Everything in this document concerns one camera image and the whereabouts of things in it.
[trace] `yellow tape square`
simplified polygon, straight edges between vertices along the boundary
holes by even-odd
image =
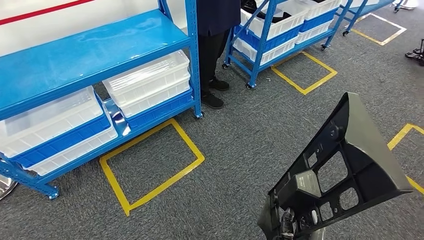
[[[315,57],[311,56],[310,54],[301,51],[301,54],[305,55],[306,57],[308,57],[309,59],[311,59],[312,61],[314,61],[315,63],[321,65],[323,68],[327,69],[330,73],[328,75],[326,75],[325,77],[321,78],[320,80],[318,80],[317,82],[315,82],[314,84],[310,85],[309,87],[307,87],[306,89],[301,88],[299,85],[297,85],[295,82],[293,82],[292,80],[290,80],[286,75],[284,75],[282,72],[280,72],[277,67],[279,65],[281,65],[282,63],[290,60],[291,58],[295,57],[298,55],[294,54],[284,60],[282,60],[281,62],[271,66],[272,71],[274,71],[274,73],[276,73],[278,76],[280,76],[282,79],[284,79],[286,82],[288,82],[288,84],[292,85],[296,90],[298,90],[299,92],[301,92],[302,94],[306,95],[308,93],[310,93],[312,90],[318,88],[319,86],[321,86],[322,84],[324,84],[325,82],[327,82],[328,80],[330,80],[332,77],[334,77],[337,74],[337,71],[332,69],[331,67],[327,66],[325,63],[323,63],[322,61],[316,59]]]
[[[352,32],[354,32],[354,33],[356,33],[356,34],[359,34],[359,35],[361,35],[362,37],[364,37],[364,38],[366,38],[366,39],[369,39],[369,40],[371,40],[371,41],[373,41],[374,43],[376,43],[376,44],[379,44],[379,45],[381,45],[381,46],[384,46],[384,45],[386,45],[387,43],[389,43],[390,41],[392,41],[394,38],[396,38],[397,36],[399,36],[400,34],[402,34],[403,32],[405,32],[407,29],[406,28],[404,28],[403,26],[400,26],[400,25],[397,25],[396,23],[394,23],[394,22],[391,22],[391,21],[389,21],[389,20],[387,20],[387,19],[385,19],[385,18],[383,18],[383,17],[381,17],[381,16],[377,16],[377,15],[375,15],[374,13],[368,13],[368,14],[366,14],[366,15],[364,15],[364,16],[361,16],[360,18],[358,18],[356,21],[355,21],[355,24],[356,23],[358,23],[359,21],[361,21],[361,20],[363,20],[363,19],[365,19],[366,17],[368,17],[368,16],[373,16],[373,17],[375,17],[375,18],[377,18],[377,19],[380,19],[381,21],[383,21],[383,22],[386,22],[386,23],[388,23],[388,24],[391,24],[391,25],[393,25],[393,26],[395,26],[395,27],[397,27],[399,30],[397,31],[397,32],[395,32],[393,35],[391,35],[391,36],[389,36],[386,40],[384,40],[384,41],[378,41],[378,40],[376,40],[376,39],[374,39],[374,38],[372,38],[372,37],[370,37],[370,36],[368,36],[368,35],[366,35],[366,34],[364,34],[364,33],[362,33],[362,32],[360,32],[360,31],[358,31],[358,30],[356,30],[356,29],[354,29],[354,28],[352,28],[351,29],[351,31]]]
[[[390,142],[387,144],[387,147],[389,150],[392,150],[398,145],[398,143],[410,132],[411,129],[415,129],[421,134],[424,134],[424,129],[422,129],[419,126],[407,123],[397,134],[394,136]],[[409,176],[406,176],[408,179],[409,184],[411,184],[412,187],[417,189],[420,193],[424,194],[424,188],[420,186],[418,183],[416,183],[412,178]]]
[[[196,160],[192,162],[190,165],[188,165],[186,168],[172,176],[170,179],[166,180],[164,183],[156,187],[151,192],[147,193],[145,196],[134,202],[133,204],[130,204],[130,202],[127,200],[127,197],[125,196],[121,186],[119,185],[115,175],[113,174],[111,168],[108,165],[108,159],[116,156],[117,154],[127,150],[128,148],[134,146],[135,144],[143,141],[147,137],[153,135],[154,133],[162,130],[163,128],[172,125],[175,130],[178,132],[180,137],[184,140],[184,142],[187,144],[187,146],[190,148],[190,150],[193,152],[193,154],[196,156]],[[180,180],[182,177],[190,173],[193,169],[197,168],[203,161],[205,160],[205,157],[203,154],[199,151],[199,149],[196,147],[196,145],[192,142],[192,140],[189,138],[189,136],[184,132],[184,130],[181,128],[181,126],[178,124],[178,122],[171,118],[162,124],[150,129],[149,131],[143,133],[142,135],[132,139],[131,141],[125,143],[124,145],[114,149],[113,151],[103,155],[100,157],[100,165],[103,169],[104,175],[106,176],[107,180],[110,183],[110,186],[112,187],[113,191],[115,192],[115,195],[121,204],[123,211],[125,212],[125,215],[127,217],[130,216],[130,211],[140,207],[141,205],[147,203],[148,201],[152,200],[154,197],[159,195],[161,192],[163,192],[165,189],[170,187],[172,184]]]

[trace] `white plastic bin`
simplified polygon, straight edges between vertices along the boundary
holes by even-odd
[[[172,85],[188,74],[189,59],[179,50],[103,81],[118,107]]]
[[[110,122],[110,127],[108,129],[24,169],[35,171],[40,176],[44,176],[118,137],[111,116],[108,114],[106,108],[104,111]]]
[[[300,43],[302,43],[306,40],[309,40],[309,39],[316,37],[316,36],[318,36],[322,33],[325,33],[329,29],[330,24],[332,22],[333,22],[333,20],[328,21],[326,23],[323,23],[321,25],[318,25],[318,26],[316,26],[316,27],[314,27],[310,30],[307,30],[305,32],[299,32],[298,38],[296,40],[296,44],[300,44]]]
[[[359,8],[362,3],[364,2],[364,0],[353,0],[353,2],[350,5],[350,8]],[[380,1],[379,0],[368,0],[365,4],[365,6],[368,5],[375,5],[378,4]],[[348,0],[342,0],[341,1],[341,5],[342,6],[346,6],[346,4],[348,3]]]
[[[12,158],[103,114],[92,86],[0,121],[0,152]]]
[[[162,86],[158,91],[150,95],[145,95],[143,98],[138,98],[135,101],[128,102],[119,107],[122,114],[126,118],[130,118],[138,113],[141,113],[151,107],[154,107],[170,98],[184,93],[190,89],[190,73],[186,72],[182,78],[175,81],[173,84]]]
[[[285,43],[265,52],[262,54],[262,59],[260,61],[260,65],[264,65],[268,63],[269,61],[279,57],[280,55],[284,54],[285,52],[293,49],[295,47],[295,42],[298,39],[298,36],[286,41]],[[241,40],[240,38],[237,38],[234,41],[235,49],[238,51],[244,53],[246,56],[250,58],[253,62],[256,59],[257,51],[252,46],[250,46],[247,42]]]
[[[305,16],[305,20],[311,20],[322,14],[325,14],[331,10],[339,8],[342,0],[324,0],[322,2],[316,2],[313,0],[294,0],[300,8],[307,8],[308,12]]]
[[[263,9],[263,13],[267,13],[268,5],[266,5]],[[252,14],[246,12],[241,9],[241,25],[245,25],[246,22],[252,17]],[[305,16],[308,13],[309,9],[307,6],[297,4],[295,0],[288,0],[282,3],[279,3],[275,8],[274,17],[282,17],[283,12],[287,12],[291,15],[282,21],[277,23],[271,23],[269,28],[267,40],[272,39],[282,33],[287,32],[288,30],[297,27],[304,23]],[[264,19],[255,17],[253,21],[249,25],[249,30],[251,30],[256,36],[259,38],[262,36],[262,29],[264,28]]]

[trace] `shelf rack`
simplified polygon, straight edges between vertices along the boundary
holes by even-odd
[[[243,69],[246,73],[248,73],[250,75],[250,80],[249,82],[246,84],[246,88],[247,89],[252,89],[256,87],[256,78],[258,76],[258,73],[262,70],[267,69],[268,67],[280,62],[281,60],[302,51],[303,49],[316,44],[320,41],[322,41],[323,39],[327,39],[327,41],[321,45],[321,50],[325,50],[327,47],[330,46],[330,42],[332,41],[334,35],[336,34],[337,29],[339,28],[343,17],[345,16],[345,14],[348,12],[349,7],[351,6],[353,0],[348,0],[346,3],[346,8],[344,8],[340,14],[341,17],[338,18],[337,22],[335,23],[335,25],[331,28],[329,28],[326,32],[321,33],[318,36],[315,36],[307,41],[304,41],[300,44],[296,44],[294,46],[293,49],[283,53],[282,55],[274,58],[273,60],[260,65],[261,64],[261,59],[264,53],[264,46],[267,43],[267,36],[268,36],[268,32],[270,31],[270,27],[271,27],[271,21],[273,18],[272,14],[267,14],[265,17],[265,21],[264,21],[264,25],[263,25],[263,29],[262,29],[262,34],[259,40],[259,48],[257,49],[257,53],[256,53],[256,58],[255,61],[252,61],[248,56],[246,56],[245,54],[243,54],[242,52],[238,51],[234,46],[233,43],[235,42],[235,40],[240,36],[240,34],[243,31],[246,31],[246,28],[249,27],[249,24],[253,21],[253,19],[258,15],[258,13],[264,8],[264,6],[269,2],[268,5],[268,9],[267,12],[268,13],[274,13],[276,10],[276,6],[277,4],[283,3],[287,0],[264,0],[262,2],[262,4],[257,8],[257,10],[252,14],[252,17],[246,22],[246,24],[244,24],[243,27],[241,27],[240,31],[238,31],[237,33],[235,33],[235,28],[233,27],[230,31],[230,34],[228,36],[228,40],[227,40],[227,48],[226,48],[226,55],[225,55],[225,61],[224,64],[222,65],[222,68],[226,69],[228,68],[228,66],[231,64],[231,62],[233,61],[234,63],[236,63],[238,66],[241,67],[241,69]],[[252,65],[252,70],[250,70],[247,66],[245,66],[243,63],[241,63],[234,55],[233,52],[236,51],[237,53],[239,53],[241,56],[243,56],[251,65]]]
[[[190,108],[202,118],[196,0],[185,0],[188,36],[172,22],[166,0],[158,0],[158,5],[152,11],[0,57],[4,90],[0,121],[183,48],[190,53],[192,100],[132,129],[108,99],[104,103],[117,138],[43,176],[27,173],[0,153],[1,175],[54,199],[59,191],[49,182],[59,176]]]
[[[401,8],[401,4],[404,0],[401,0],[397,5],[394,7],[394,13],[399,12],[399,9]],[[345,15],[343,15],[343,19],[349,22],[349,26],[347,26],[346,30],[343,32],[343,36],[346,36],[348,33],[351,32],[352,27],[358,20],[358,18],[365,16],[369,13],[372,13],[378,9],[381,9],[393,2],[393,0],[380,0],[377,4],[372,5],[366,5],[368,0],[363,0],[362,4],[359,7],[352,7],[349,8],[346,4],[346,6],[340,5],[341,9],[348,9],[348,12],[353,14],[352,18],[349,18]]]

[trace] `black plastic car part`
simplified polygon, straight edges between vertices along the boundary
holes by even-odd
[[[319,170],[341,154],[347,176],[327,191]],[[316,162],[308,159],[316,156]],[[341,194],[353,189],[357,203],[346,209]],[[412,191],[411,185],[359,96],[345,93],[324,125],[268,192],[258,225],[268,240],[309,239],[330,224]],[[331,217],[324,218],[328,205]]]

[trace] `stacked bins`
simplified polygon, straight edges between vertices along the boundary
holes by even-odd
[[[89,86],[0,121],[0,152],[43,176],[117,136]]]
[[[179,50],[103,81],[131,128],[192,100],[189,59]]]
[[[263,13],[267,13],[268,5],[263,9]],[[236,26],[235,32],[238,33],[241,27],[251,18],[251,14],[241,11],[241,24]],[[279,22],[271,23],[266,43],[263,47],[263,55],[260,65],[277,58],[285,52],[295,47],[298,33],[304,24],[305,17],[309,12],[307,5],[298,4],[297,0],[288,0],[279,3],[273,14],[274,17],[287,17]],[[262,36],[264,20],[255,17],[250,23],[248,29],[240,33],[240,37],[234,41],[234,47],[239,52],[245,54],[253,62],[256,59],[256,53],[259,50],[259,41]]]
[[[333,21],[342,0],[296,0],[295,3],[308,9],[299,30],[296,44],[325,33]]]

